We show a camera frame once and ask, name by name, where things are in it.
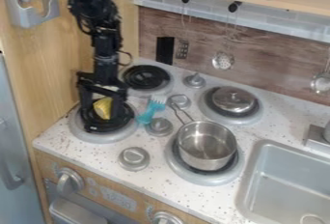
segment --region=speckled countertop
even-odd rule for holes
[[[139,63],[157,64],[144,59],[140,59]],[[170,95],[185,93],[192,100],[197,100],[201,92],[208,88],[230,85],[245,89],[261,99],[264,113],[259,122],[251,126],[226,126],[236,136],[245,156],[245,164],[253,145],[263,139],[305,150],[302,141],[309,124],[324,126],[330,117],[330,107],[206,75],[203,75],[206,79],[206,86],[203,89],[189,89],[181,80],[185,75],[191,74],[191,71],[166,65],[159,66],[175,76],[174,91]],[[129,101],[139,111],[146,105],[144,99],[130,98]],[[196,103],[193,103],[187,111],[195,120],[206,120]],[[167,108],[158,115],[171,120],[175,130],[180,127],[180,122],[171,109]],[[169,168],[163,156],[169,138],[170,136],[151,137],[140,126],[134,134],[121,142],[108,145],[89,144],[75,138],[69,132],[68,118],[63,118],[35,139],[34,147],[134,188],[210,223],[251,223],[240,215],[234,205],[235,194],[243,173],[233,182],[220,186],[199,186],[187,182]],[[136,173],[128,172],[117,163],[120,152],[129,147],[141,147],[150,153],[151,164],[147,169]]]

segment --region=yellow object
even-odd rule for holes
[[[111,119],[112,98],[101,98],[94,102],[93,107],[99,117],[103,120]]]

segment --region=blue cleaning brush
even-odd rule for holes
[[[151,96],[147,110],[137,117],[140,124],[147,125],[151,122],[155,112],[164,111],[166,107],[167,97],[165,96]]]

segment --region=metal sink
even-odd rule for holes
[[[330,159],[261,141],[248,161],[236,206],[261,224],[330,224]]]

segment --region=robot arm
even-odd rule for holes
[[[111,119],[124,115],[127,86],[118,79],[119,51],[122,47],[121,18],[112,0],[69,0],[68,8],[82,32],[91,36],[94,53],[94,72],[77,73],[81,116],[86,130],[96,130],[89,122],[93,95],[113,99]]]

